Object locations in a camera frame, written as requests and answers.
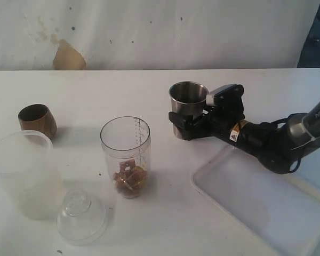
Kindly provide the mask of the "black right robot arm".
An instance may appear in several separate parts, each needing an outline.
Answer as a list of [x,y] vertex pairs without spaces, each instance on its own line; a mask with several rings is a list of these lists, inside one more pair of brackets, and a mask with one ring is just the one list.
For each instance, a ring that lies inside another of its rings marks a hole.
[[320,102],[308,113],[295,113],[273,122],[245,119],[241,84],[228,84],[200,99],[186,96],[188,105],[202,103],[197,116],[169,112],[183,140],[216,137],[255,157],[277,174],[295,172],[303,157],[320,148]]

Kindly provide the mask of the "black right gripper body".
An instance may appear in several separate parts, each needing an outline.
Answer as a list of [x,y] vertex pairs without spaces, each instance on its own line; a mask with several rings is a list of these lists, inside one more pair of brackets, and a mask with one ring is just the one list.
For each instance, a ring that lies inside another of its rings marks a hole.
[[243,85],[237,84],[236,88],[217,100],[216,106],[206,105],[207,114],[192,122],[194,139],[228,135],[233,126],[245,118],[243,94]]

